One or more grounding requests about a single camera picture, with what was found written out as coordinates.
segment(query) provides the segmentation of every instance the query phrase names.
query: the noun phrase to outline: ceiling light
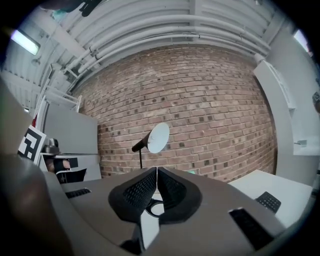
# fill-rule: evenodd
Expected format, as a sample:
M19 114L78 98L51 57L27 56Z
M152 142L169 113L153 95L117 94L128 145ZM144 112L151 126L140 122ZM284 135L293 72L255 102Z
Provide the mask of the ceiling light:
M24 34L19 32L18 30L15 30L12 33L11 39L33 55L36 55L37 52L39 51L39 45L33 42L31 39L26 37Z

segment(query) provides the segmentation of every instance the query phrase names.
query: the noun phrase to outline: black keypad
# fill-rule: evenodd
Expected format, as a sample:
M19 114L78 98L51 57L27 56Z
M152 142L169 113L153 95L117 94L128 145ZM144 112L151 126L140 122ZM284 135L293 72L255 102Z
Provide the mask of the black keypad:
M271 210L274 213L276 213L279 210L281 205L281 202L278 199L276 199L272 194L268 193L267 191L264 192L255 200L261 205L263 205L265 208Z

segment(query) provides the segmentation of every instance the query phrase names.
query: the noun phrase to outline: white lamp shade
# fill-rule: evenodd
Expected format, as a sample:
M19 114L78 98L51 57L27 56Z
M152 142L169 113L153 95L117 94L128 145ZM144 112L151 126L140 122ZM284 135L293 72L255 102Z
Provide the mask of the white lamp shade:
M166 146L169 135L170 129L166 123L157 124L149 135L147 142L148 150L154 154L160 152Z

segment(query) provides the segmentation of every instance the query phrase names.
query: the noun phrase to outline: red brick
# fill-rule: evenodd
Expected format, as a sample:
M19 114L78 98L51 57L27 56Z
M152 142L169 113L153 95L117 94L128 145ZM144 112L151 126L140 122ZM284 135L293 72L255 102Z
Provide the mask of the red brick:
M189 135L188 134L178 134L178 135L174 136L174 141L175 142L186 141L188 139L189 139Z
M226 118L225 115L227 114L214 114L213 116L215 120L223 120Z
M192 154L192 152L190 148L185 148L185 149L176 150L175 154L177 157L181 157L181 156L189 156Z
M218 134L225 134L225 133L227 133L228 131L229 131L229 130L228 130L228 127L227 127L227 126L219 127L219 128L217 129Z
M211 128L215 128L215 127L221 127L225 125L225 121L213 121L213 122L209 122L209 126Z
M231 146L231 141L230 140L226 140L226 141L223 141L223 142L219 143L220 149L227 148L227 147L230 147L230 146Z
M200 123L194 126L196 131L204 131L209 129L209 125L207 123Z
M204 152L199 154L199 160L211 159L212 157L212 152Z
M201 138L205 135L205 132L202 131L194 131L189 133L190 139L196 139L196 138Z
M142 150L146 167L195 170L225 182L255 169L272 171L275 131L253 67L207 45L163 49L111 64L99 80L75 90L85 102L81 112L98 119L101 174L139 169L131 146L161 122L170 127L169 143L158 154Z

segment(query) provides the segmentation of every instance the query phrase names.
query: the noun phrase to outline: white ceiling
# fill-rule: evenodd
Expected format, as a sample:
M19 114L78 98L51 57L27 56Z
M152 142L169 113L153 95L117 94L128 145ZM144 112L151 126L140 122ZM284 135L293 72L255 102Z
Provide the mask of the white ceiling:
M262 5L256 5L254 0L106 0L102 1L88 17L82 17L78 9L66 13L61 20L54 20L52 11L37 9L25 20L20 30L40 44L40 50L36 56L13 41L8 46L1 76L21 105L30 109L31 112L36 107L41 87L47 81L51 64L61 65L60 74L63 75L63 71L72 61L79 58L97 40L108 37L112 33L115 33L116 36L102 43L97 52L89 54L80 64L85 64L94 58L94 54L104 49L120 45L123 39L130 39L132 35L154 29L165 28L165 32L152 33L142 38L129 40L120 46L163 35L192 33L207 36L210 39L184 37L152 39L153 41L119 50L116 54L94 65L90 71L84 72L81 75L82 78L89 77L110 63L130 54L172 44L208 44L229 48L249 56L255 53L263 55L268 53L268 48L252 38L256 37L268 46L285 19L277 8L266 0ZM129 31L123 30L125 26L138 21L167 15L175 16L172 16L170 21L145 23ZM182 17L175 20L174 17L179 15L196 15L209 19L189 20ZM217 21L226 22L228 26ZM169 27L175 27L174 32L168 31ZM232 39L219 32L239 39ZM265 53L260 52L254 46L263 49ZM32 62L39 62L39 65L32 64ZM72 71L78 74L79 67L77 65ZM71 79L75 79L68 72L66 74L70 82L72 82ZM64 84L64 81L62 83L52 82L51 86L64 92L71 89L70 83L65 82Z

